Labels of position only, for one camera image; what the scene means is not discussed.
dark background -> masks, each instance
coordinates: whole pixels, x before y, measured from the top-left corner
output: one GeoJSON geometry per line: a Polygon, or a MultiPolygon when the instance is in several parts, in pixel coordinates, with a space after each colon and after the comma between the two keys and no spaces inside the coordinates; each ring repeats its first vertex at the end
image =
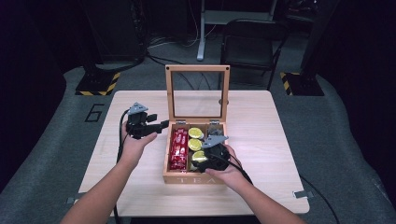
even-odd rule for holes
{"type": "MultiPolygon", "coordinates": [[[[194,32],[188,1],[165,2],[146,1],[141,6],[145,10],[144,23],[132,20],[128,27],[133,28],[119,30],[125,34],[118,36],[131,37],[127,40],[133,42],[131,48],[135,49],[130,55],[121,55],[123,60],[131,61],[144,53],[137,47],[141,44],[140,33],[135,29],[137,24],[147,25],[147,34],[166,33],[181,40],[194,32]]],[[[211,2],[208,8],[221,5],[221,1],[208,2],[211,2]]],[[[199,19],[199,1],[191,3],[199,19]]],[[[309,37],[302,69],[309,76],[321,75],[337,89],[364,158],[376,169],[395,204],[396,20],[392,13],[396,4],[374,0],[319,3],[320,13],[309,37]]],[[[268,7],[251,0],[243,4],[235,2],[224,9],[261,11],[268,7]]],[[[103,63],[106,51],[117,48],[106,49],[104,46],[111,45],[98,41],[97,32],[108,28],[100,23],[90,26],[91,20],[101,17],[94,11],[89,1],[1,3],[1,189],[35,146],[62,100],[63,74],[84,62],[103,63]]],[[[280,20],[281,11],[282,7],[276,12],[280,20]]],[[[108,13],[129,15],[131,11],[121,8],[108,13]]]]}

open box lid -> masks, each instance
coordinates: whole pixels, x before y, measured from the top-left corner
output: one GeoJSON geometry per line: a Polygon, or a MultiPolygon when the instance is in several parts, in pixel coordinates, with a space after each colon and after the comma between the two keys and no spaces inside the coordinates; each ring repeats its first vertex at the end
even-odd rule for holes
{"type": "Polygon", "coordinates": [[[165,74],[170,121],[226,121],[229,65],[168,64],[165,74]]]}

person's left hand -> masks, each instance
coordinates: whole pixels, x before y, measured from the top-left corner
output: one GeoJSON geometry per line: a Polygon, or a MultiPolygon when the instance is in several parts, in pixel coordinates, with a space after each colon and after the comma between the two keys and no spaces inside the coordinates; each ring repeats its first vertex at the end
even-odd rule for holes
{"type": "Polygon", "coordinates": [[[152,142],[156,137],[157,133],[151,133],[138,140],[131,136],[127,136],[126,122],[124,122],[122,124],[122,140],[125,139],[125,141],[123,143],[123,151],[119,162],[132,165],[132,168],[134,169],[142,157],[145,146],[152,142]]]}

wooden table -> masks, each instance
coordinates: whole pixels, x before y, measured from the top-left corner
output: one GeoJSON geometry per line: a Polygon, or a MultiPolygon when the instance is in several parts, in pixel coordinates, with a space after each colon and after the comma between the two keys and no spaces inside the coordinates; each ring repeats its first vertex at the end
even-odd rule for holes
{"type": "MultiPolygon", "coordinates": [[[[166,91],[118,91],[106,115],[102,131],[79,192],[88,191],[114,165],[119,146],[123,111],[138,102],[168,119],[166,91]]],[[[229,91],[227,134],[229,144],[254,185],[294,213],[308,212],[290,147],[269,91],[229,91]]],[[[224,185],[171,185],[163,182],[167,131],[146,146],[139,165],[117,202],[122,217],[186,217],[252,215],[239,195],[224,185]]]]}

black cable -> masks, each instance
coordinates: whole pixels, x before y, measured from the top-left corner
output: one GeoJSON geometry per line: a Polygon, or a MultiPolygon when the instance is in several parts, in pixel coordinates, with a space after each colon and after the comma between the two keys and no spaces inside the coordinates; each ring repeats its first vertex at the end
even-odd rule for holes
{"type": "Polygon", "coordinates": [[[227,160],[225,160],[224,158],[222,158],[222,157],[220,157],[220,156],[218,156],[218,155],[214,155],[214,154],[212,154],[212,153],[211,153],[210,155],[213,156],[213,157],[215,157],[215,158],[217,158],[217,159],[219,159],[219,160],[221,160],[221,161],[225,161],[225,162],[227,162],[228,164],[230,164],[231,166],[235,167],[239,172],[241,172],[242,176],[243,176],[251,185],[253,185],[253,182],[251,181],[250,177],[248,176],[248,173],[247,173],[244,169],[242,169],[242,167],[239,167],[239,166],[235,165],[233,162],[227,161],[227,160]]]}
{"type": "Polygon", "coordinates": [[[242,168],[242,164],[241,164],[241,162],[239,162],[239,160],[237,160],[233,155],[231,155],[230,154],[230,156],[238,163],[238,165],[239,165],[239,167],[241,167],[241,169],[244,169],[244,168],[242,168]]]}
{"type": "Polygon", "coordinates": [[[315,186],[309,182],[307,179],[305,179],[305,177],[303,177],[302,175],[300,175],[300,178],[305,181],[309,186],[311,186],[312,189],[314,189],[318,195],[320,195],[320,197],[324,200],[324,202],[327,204],[327,206],[329,206],[330,210],[332,211],[332,215],[335,218],[335,222],[336,223],[340,223],[340,220],[338,219],[338,216],[335,214],[334,209],[332,208],[332,206],[330,205],[329,201],[326,199],[326,197],[317,189],[315,188],[315,186]]]}
{"type": "Polygon", "coordinates": [[[164,43],[166,43],[166,41],[168,41],[168,40],[170,40],[171,38],[170,37],[167,37],[167,36],[154,36],[154,37],[152,37],[151,39],[150,39],[150,41],[149,41],[149,46],[150,47],[152,47],[152,46],[156,46],[156,45],[161,45],[161,44],[164,44],[164,43]]]}
{"type": "Polygon", "coordinates": [[[211,91],[211,89],[210,89],[210,85],[209,85],[209,81],[207,80],[207,78],[206,78],[206,76],[203,74],[203,73],[201,73],[201,75],[202,75],[202,77],[204,78],[204,80],[205,80],[205,82],[206,82],[206,85],[207,85],[207,87],[209,88],[209,90],[211,91]]]}
{"type": "MultiPolygon", "coordinates": [[[[122,113],[122,116],[121,116],[121,119],[120,119],[120,131],[119,131],[119,134],[120,134],[120,145],[119,145],[119,153],[117,155],[117,162],[116,163],[118,163],[120,158],[121,158],[122,151],[123,151],[123,144],[124,144],[124,141],[125,141],[126,137],[128,136],[128,134],[127,134],[125,136],[125,138],[122,140],[122,123],[123,123],[124,117],[128,113],[128,111],[129,110],[125,110],[122,113]]],[[[121,220],[120,220],[120,217],[119,217],[119,212],[117,210],[117,204],[114,205],[113,213],[114,213],[114,219],[116,219],[116,223],[117,224],[121,224],[121,220]]]]}
{"type": "Polygon", "coordinates": [[[135,60],[133,63],[131,63],[129,65],[125,65],[125,66],[117,67],[117,68],[111,68],[111,69],[102,69],[101,68],[101,70],[109,72],[109,73],[118,73],[118,72],[122,72],[122,71],[125,71],[125,70],[128,70],[128,69],[131,69],[133,67],[136,67],[137,65],[139,65],[142,62],[143,62],[143,59],[138,59],[138,60],[135,60]]]}
{"type": "MultiPolygon", "coordinates": [[[[181,63],[181,62],[178,62],[178,61],[174,61],[174,60],[169,60],[169,59],[164,59],[164,58],[152,56],[152,55],[150,55],[149,53],[147,54],[147,57],[150,58],[150,59],[151,59],[152,61],[154,61],[155,63],[159,63],[159,64],[161,64],[161,65],[163,65],[163,66],[165,66],[165,64],[164,64],[164,63],[161,63],[161,62],[159,62],[159,61],[157,61],[157,59],[163,60],[163,61],[167,61],[167,62],[171,62],[171,63],[184,64],[184,63],[181,63]]],[[[191,85],[191,83],[189,82],[189,80],[188,80],[183,74],[181,74],[181,73],[178,73],[178,74],[186,81],[186,83],[187,83],[187,84],[190,86],[190,88],[194,91],[194,87],[191,85]]]]}
{"type": "Polygon", "coordinates": [[[149,52],[147,52],[146,55],[147,55],[148,57],[152,57],[152,58],[155,58],[155,59],[158,59],[158,60],[167,61],[167,62],[170,62],[170,63],[184,64],[184,63],[181,63],[181,62],[176,61],[176,60],[165,59],[165,58],[160,58],[160,57],[158,57],[158,56],[153,56],[153,55],[151,55],[149,52]]]}

